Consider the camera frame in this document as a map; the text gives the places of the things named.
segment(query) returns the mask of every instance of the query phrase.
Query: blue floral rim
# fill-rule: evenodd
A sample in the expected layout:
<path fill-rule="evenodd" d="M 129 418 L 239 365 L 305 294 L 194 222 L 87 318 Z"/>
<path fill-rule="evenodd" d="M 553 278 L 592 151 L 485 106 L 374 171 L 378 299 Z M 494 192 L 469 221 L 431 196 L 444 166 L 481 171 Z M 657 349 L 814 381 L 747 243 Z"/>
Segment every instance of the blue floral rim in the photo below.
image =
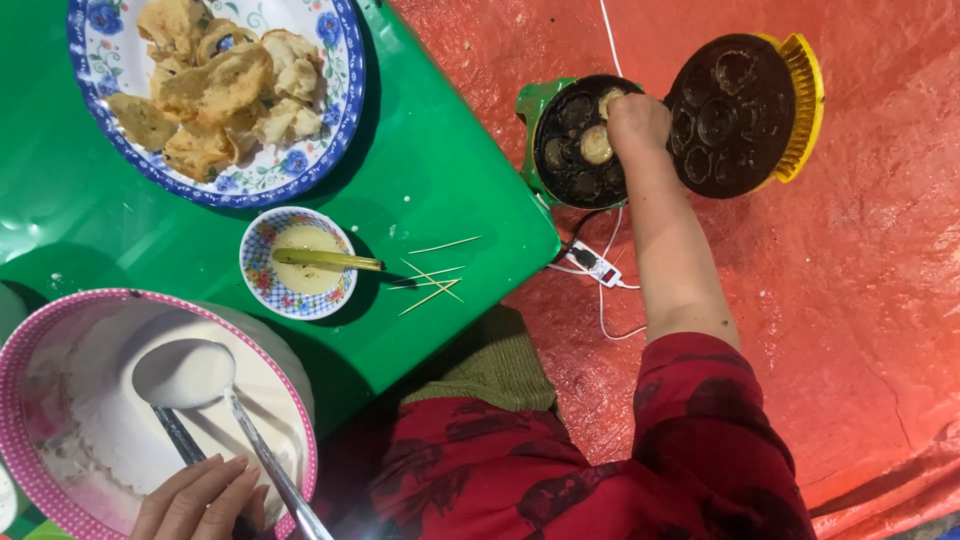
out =
<path fill-rule="evenodd" d="M 104 136 L 113 143 L 117 152 L 127 162 L 151 182 L 160 185 L 167 191 L 179 195 L 195 203 L 212 207 L 248 209 L 266 207 L 289 200 L 318 184 L 333 167 L 340 161 L 347 151 L 353 136 L 356 134 L 360 121 L 360 111 L 363 109 L 364 95 L 366 94 L 366 61 L 364 58 L 363 38 L 360 35 L 360 25 L 356 10 L 350 0 L 332 0 L 337 14 L 343 23 L 344 40 L 347 47 L 349 62 L 349 87 L 344 113 L 340 120 L 337 134 L 330 141 L 317 162 L 300 174 L 292 182 L 277 189 L 271 189 L 253 195 L 221 195 L 210 193 L 178 182 L 153 167 L 140 156 L 123 135 L 113 126 L 110 112 L 102 107 L 98 101 L 96 84 L 90 73 L 90 65 L 86 57 L 86 6 L 89 0 L 67 0 L 66 34 L 73 64 L 73 74 L 80 87 L 84 104 L 90 111 L 97 127 Z"/>

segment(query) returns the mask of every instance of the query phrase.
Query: black cable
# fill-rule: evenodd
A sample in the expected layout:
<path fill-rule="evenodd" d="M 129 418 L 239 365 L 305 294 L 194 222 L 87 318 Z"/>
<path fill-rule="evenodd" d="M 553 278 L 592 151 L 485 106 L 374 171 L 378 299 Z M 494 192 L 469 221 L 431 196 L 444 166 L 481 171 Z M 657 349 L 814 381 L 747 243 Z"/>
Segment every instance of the black cable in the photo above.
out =
<path fill-rule="evenodd" d="M 573 226 L 573 236 L 570 237 L 570 241 L 569 242 L 564 242 L 563 240 L 560 241 L 564 246 L 563 248 L 560 249 L 560 252 L 557 254 L 557 256 L 554 257 L 552 261 L 550 261 L 550 263 L 557 264 L 561 260 L 564 260 L 564 257 L 566 257 L 566 252 L 570 251 L 570 247 L 576 243 L 577 236 L 580 234 L 580 230 L 587 224 L 587 221 L 589 221 L 593 216 L 603 213 L 605 211 L 607 211 L 607 209 L 591 210 L 587 212 L 587 214 L 585 214 L 584 217 L 581 217 L 580 221 L 578 221 Z"/>

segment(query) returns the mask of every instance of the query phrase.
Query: spoon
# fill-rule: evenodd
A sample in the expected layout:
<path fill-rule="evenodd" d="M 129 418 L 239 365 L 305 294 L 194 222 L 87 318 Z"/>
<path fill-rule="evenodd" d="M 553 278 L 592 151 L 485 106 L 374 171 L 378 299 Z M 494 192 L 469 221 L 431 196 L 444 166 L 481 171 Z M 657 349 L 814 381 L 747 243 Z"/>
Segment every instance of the spoon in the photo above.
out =
<path fill-rule="evenodd" d="M 178 339 L 140 358 L 133 368 L 133 389 L 150 405 L 168 408 L 206 405 L 223 396 L 303 538 L 333 540 L 240 404 L 233 392 L 235 378 L 236 361 L 226 347 L 206 339 Z"/>

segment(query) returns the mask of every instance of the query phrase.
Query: wooden skewer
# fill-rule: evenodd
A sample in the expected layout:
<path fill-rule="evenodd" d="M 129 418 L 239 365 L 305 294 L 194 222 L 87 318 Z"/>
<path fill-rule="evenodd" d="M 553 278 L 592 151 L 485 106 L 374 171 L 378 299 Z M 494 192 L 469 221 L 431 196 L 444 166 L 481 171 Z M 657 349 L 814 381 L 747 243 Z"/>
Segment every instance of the wooden skewer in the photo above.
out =
<path fill-rule="evenodd" d="M 459 280 L 445 280 L 445 281 L 437 282 L 437 283 L 448 284 L 448 283 L 456 283 L 456 282 L 458 282 L 458 281 L 459 281 Z M 433 284 L 433 283 L 414 283 L 414 284 L 412 284 L 412 285 L 401 285 L 401 286 L 399 286 L 399 287 L 388 287 L 387 290 L 412 289 L 412 288 L 417 288 L 417 287 L 426 287 L 427 285 L 432 285 L 432 284 Z"/>
<path fill-rule="evenodd" d="M 437 247 L 435 247 L 435 248 L 428 248 L 428 249 L 425 249 L 425 250 L 412 251 L 412 252 L 410 252 L 410 253 L 407 254 L 407 255 L 413 255 L 414 253 L 426 253 L 426 252 L 428 252 L 428 251 L 441 250 L 441 249 L 443 249 L 443 248 L 448 248 L 448 247 L 450 247 L 450 246 L 455 246 L 455 245 L 457 245 L 457 244 L 462 244 L 462 243 L 464 243 L 464 242 L 470 242 L 471 240 L 476 240 L 477 238 L 483 238 L 483 236 L 474 236 L 473 238 L 467 238 L 467 239 L 465 239 L 465 240 L 457 240 L 456 242 L 450 242 L 449 244 L 444 244 L 444 245 L 442 245 L 442 246 L 437 246 Z"/>
<path fill-rule="evenodd" d="M 421 276 L 414 276 L 413 278 L 403 278 L 402 280 L 396 280 L 394 283 L 411 282 L 417 278 L 425 278 L 427 276 L 436 276 L 437 274 L 442 274 L 443 272 L 453 272 L 454 270 L 461 270 L 463 268 L 466 268 L 466 266 L 457 266 L 456 268 L 447 268 L 446 270 L 437 270 L 436 272 L 430 272 L 429 274 L 423 274 Z"/>
<path fill-rule="evenodd" d="M 406 260 L 405 258 L 402 258 L 401 260 L 402 260 L 403 262 L 406 262 L 406 263 L 407 263 L 407 266 L 413 268 L 413 269 L 414 269 L 415 271 L 417 271 L 417 272 L 420 272 L 420 275 L 417 276 L 418 278 L 427 278 L 428 280 L 430 280 L 430 282 L 432 282 L 433 284 L 437 285 L 441 290 L 445 290 L 445 291 L 446 291 L 446 294 L 452 296 L 453 298 L 456 298 L 457 300 L 460 301 L 461 304 L 466 304 L 466 302 L 464 302 L 459 296 L 457 296 L 457 295 L 453 294 L 452 292 L 446 290 L 446 289 L 447 289 L 448 287 L 450 287 L 451 285 L 441 285 L 441 284 L 437 283 L 437 281 L 434 280 L 433 278 L 431 278 L 431 277 L 427 276 L 426 274 L 424 274 L 423 271 L 420 270 L 418 267 L 416 267 L 416 266 L 414 266 L 413 264 L 410 264 L 409 262 L 407 262 L 407 260 Z"/>
<path fill-rule="evenodd" d="M 453 283 L 451 283 L 449 286 L 452 287 L 453 285 L 459 283 L 462 279 L 463 279 L 463 278 L 460 278 L 459 280 L 454 280 Z M 416 304 L 413 304 L 413 305 L 410 306 L 410 307 L 407 307 L 407 308 L 403 311 L 403 313 L 400 313 L 400 315 L 403 315 L 404 313 L 407 313 L 407 312 L 411 311 L 414 307 L 419 307 L 420 305 L 422 305 L 422 304 L 423 304 L 424 302 L 426 302 L 427 300 L 430 300 L 431 298 L 437 296 L 438 294 L 444 292 L 445 290 L 446 290 L 446 289 L 443 288 L 443 287 L 437 289 L 437 290 L 434 291 L 433 294 L 431 294 L 430 296 L 424 298 L 423 300 L 420 300 L 419 302 L 417 302 Z"/>

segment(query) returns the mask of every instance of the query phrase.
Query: metal ladle handle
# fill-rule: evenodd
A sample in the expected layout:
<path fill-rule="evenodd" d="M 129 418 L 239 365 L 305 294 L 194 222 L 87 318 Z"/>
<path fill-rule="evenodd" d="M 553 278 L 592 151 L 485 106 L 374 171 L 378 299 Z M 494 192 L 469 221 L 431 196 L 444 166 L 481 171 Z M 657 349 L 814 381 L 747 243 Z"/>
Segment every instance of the metal ladle handle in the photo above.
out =
<path fill-rule="evenodd" d="M 310 504 L 303 498 L 300 490 L 297 489 L 297 486 L 294 485 L 290 477 L 288 477 L 283 471 L 283 468 L 280 467 L 279 461 L 276 460 L 276 456 L 271 452 L 267 443 L 264 442 L 259 431 L 256 430 L 250 416 L 247 415 L 246 409 L 240 404 L 240 400 L 237 399 L 237 395 L 233 392 L 232 387 L 224 390 L 224 398 L 230 410 L 233 411 L 233 417 L 236 418 L 240 424 L 240 429 L 247 435 L 247 439 L 253 446 L 253 451 L 256 453 L 256 456 L 260 458 L 264 470 L 267 471 L 267 476 L 274 481 L 277 493 L 280 494 L 283 503 L 286 504 L 287 509 L 290 510 L 290 513 L 294 516 L 297 525 L 300 526 L 300 533 L 303 538 L 305 540 L 333 540 L 333 537 L 330 536 L 324 524 L 320 522 L 320 518 L 314 513 L 313 508 L 311 508 Z"/>

